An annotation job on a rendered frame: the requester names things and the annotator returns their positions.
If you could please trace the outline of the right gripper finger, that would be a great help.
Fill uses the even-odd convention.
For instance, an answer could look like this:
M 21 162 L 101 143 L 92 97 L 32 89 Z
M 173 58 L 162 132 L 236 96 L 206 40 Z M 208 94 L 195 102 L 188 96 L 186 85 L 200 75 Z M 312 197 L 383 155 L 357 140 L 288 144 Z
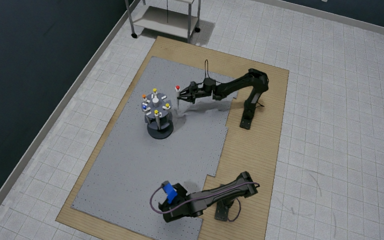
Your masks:
M 186 93 L 184 93 L 184 92 L 186 92 Z M 188 89 L 188 87 L 186 87 L 184 90 L 182 90 L 181 92 L 179 92 L 180 96 L 185 95 L 185 94 L 188 94 L 188 93 L 189 93 L 189 89 Z
M 187 93 L 187 94 L 184 94 L 184 95 L 177 97 L 177 99 L 183 100 L 186 102 L 190 102 L 190 98 L 191 98 L 190 93 Z

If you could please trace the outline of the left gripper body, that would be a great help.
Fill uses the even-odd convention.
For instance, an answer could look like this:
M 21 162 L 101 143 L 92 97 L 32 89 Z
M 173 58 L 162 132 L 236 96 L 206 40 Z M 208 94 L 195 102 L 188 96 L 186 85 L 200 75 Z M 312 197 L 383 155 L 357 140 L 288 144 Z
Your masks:
M 165 190 L 168 196 L 166 200 L 163 202 L 163 204 L 159 207 L 159 209 L 162 212 L 163 212 L 163 208 L 165 207 L 170 207 L 170 206 L 179 204 L 181 200 L 184 200 L 188 192 L 183 186 L 181 186 L 180 188 L 177 188 L 177 190 L 175 191 L 170 183 L 164 186 L 163 189 Z

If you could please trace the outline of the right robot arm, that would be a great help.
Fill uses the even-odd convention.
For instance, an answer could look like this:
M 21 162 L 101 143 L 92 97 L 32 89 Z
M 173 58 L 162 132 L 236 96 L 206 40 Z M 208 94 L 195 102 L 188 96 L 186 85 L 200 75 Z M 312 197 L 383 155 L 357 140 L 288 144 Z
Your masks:
M 244 111 L 240 122 L 241 128 L 249 130 L 256 110 L 256 104 L 262 93 L 268 91 L 269 89 L 268 78 L 266 75 L 267 74 L 262 71 L 250 68 L 248 70 L 248 73 L 246 73 L 242 77 L 219 85 L 216 85 L 216 79 L 207 77 L 203 82 L 203 87 L 201 91 L 203 91 L 203 97 L 209 97 L 212 95 L 213 100 L 221 101 L 222 99 L 227 98 L 228 95 L 235 91 L 238 91 L 245 87 L 253 86 L 251 94 L 249 95 L 248 99 L 244 102 Z

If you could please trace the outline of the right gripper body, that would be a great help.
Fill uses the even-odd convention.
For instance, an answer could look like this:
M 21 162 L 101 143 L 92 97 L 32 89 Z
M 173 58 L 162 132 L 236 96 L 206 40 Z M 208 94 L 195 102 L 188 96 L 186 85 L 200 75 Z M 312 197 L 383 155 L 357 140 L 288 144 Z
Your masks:
M 196 82 L 194 81 L 194 85 Z M 203 90 L 202 88 L 198 88 L 198 85 L 195 85 L 196 89 L 192 89 L 191 85 L 188 86 L 188 93 L 190 93 L 190 103 L 195 104 L 195 100 L 197 98 L 203 97 Z

